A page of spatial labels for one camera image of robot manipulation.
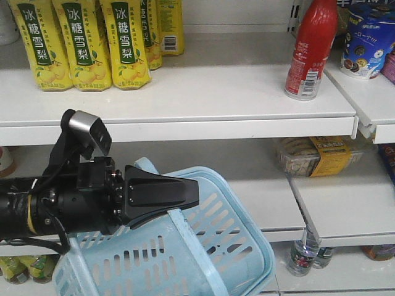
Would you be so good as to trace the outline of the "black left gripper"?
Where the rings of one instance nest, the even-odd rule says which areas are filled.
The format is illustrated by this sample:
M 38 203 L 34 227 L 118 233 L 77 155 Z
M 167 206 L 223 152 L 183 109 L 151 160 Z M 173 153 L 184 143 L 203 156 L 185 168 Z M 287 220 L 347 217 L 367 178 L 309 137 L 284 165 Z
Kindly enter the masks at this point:
M 114 211 L 120 208 L 116 187 L 121 182 L 112 176 L 115 172 L 112 158 L 96 157 L 80 163 L 73 173 L 59 176 L 56 215 L 67 233 L 99 231 L 111 235 L 118 230 L 121 222 Z M 197 181 L 125 167 L 123 225 L 135 229 L 169 210 L 198 204 Z

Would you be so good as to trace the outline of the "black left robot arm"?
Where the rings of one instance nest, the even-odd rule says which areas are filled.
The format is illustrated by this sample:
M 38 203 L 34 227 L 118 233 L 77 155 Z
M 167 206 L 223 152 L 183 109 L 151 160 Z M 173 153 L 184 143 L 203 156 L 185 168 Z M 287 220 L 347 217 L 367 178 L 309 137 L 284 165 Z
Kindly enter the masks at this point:
M 39 177 L 1 180 L 1 238 L 137 228 L 169 210 L 198 205 L 193 179 L 157 175 L 110 157 Z

